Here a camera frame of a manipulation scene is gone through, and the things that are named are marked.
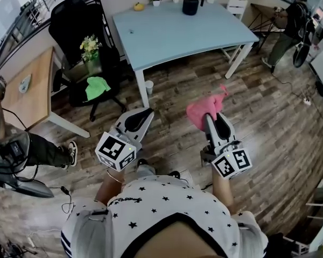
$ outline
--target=light blue table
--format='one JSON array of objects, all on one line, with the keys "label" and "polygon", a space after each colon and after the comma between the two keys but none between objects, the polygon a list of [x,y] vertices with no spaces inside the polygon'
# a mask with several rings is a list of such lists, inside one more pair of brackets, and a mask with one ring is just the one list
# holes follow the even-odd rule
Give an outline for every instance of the light blue table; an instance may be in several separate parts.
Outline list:
[{"label": "light blue table", "polygon": [[258,38],[219,4],[199,6],[195,16],[182,13],[182,3],[161,2],[143,11],[114,15],[128,63],[131,64],[145,107],[149,100],[144,69],[212,49],[244,45],[225,77],[230,78]]}]

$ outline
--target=wrist bracelet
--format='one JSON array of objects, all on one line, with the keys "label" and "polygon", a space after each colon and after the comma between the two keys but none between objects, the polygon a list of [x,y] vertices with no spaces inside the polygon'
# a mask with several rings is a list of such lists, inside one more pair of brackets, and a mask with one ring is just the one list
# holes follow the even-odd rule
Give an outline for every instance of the wrist bracelet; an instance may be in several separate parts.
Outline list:
[{"label": "wrist bracelet", "polygon": [[107,170],[107,174],[109,175],[109,177],[110,178],[112,178],[112,179],[114,179],[116,182],[118,182],[118,183],[120,183],[120,184],[122,184],[123,183],[123,181],[121,182],[121,181],[119,181],[117,178],[115,178],[112,174],[110,174],[109,173],[109,170]]}]

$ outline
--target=star-print shirt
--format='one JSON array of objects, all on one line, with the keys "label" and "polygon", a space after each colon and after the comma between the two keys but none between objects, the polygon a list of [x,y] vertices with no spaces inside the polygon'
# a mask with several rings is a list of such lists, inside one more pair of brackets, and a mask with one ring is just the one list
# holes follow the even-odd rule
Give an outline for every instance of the star-print shirt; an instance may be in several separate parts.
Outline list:
[{"label": "star-print shirt", "polygon": [[61,242],[73,258],[133,258],[167,226],[181,221],[227,258],[259,258],[268,239],[251,212],[230,215],[211,193],[171,176],[148,176],[127,184],[106,207],[86,199],[76,203]]}]

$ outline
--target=white cup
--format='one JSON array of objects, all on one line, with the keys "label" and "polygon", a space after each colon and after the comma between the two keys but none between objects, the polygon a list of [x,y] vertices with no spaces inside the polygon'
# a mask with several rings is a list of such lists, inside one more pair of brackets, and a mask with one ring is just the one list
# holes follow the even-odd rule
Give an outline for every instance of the white cup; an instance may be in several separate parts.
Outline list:
[{"label": "white cup", "polygon": [[153,92],[153,82],[150,80],[145,81],[147,94],[151,95]]}]

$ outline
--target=yellow fruit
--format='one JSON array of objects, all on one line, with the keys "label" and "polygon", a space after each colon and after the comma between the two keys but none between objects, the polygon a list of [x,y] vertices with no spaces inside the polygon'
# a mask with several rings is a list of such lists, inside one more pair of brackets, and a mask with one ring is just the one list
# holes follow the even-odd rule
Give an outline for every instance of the yellow fruit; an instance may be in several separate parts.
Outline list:
[{"label": "yellow fruit", "polygon": [[145,8],[145,5],[144,4],[141,4],[139,2],[134,5],[134,10],[135,11],[143,11],[144,8]]}]

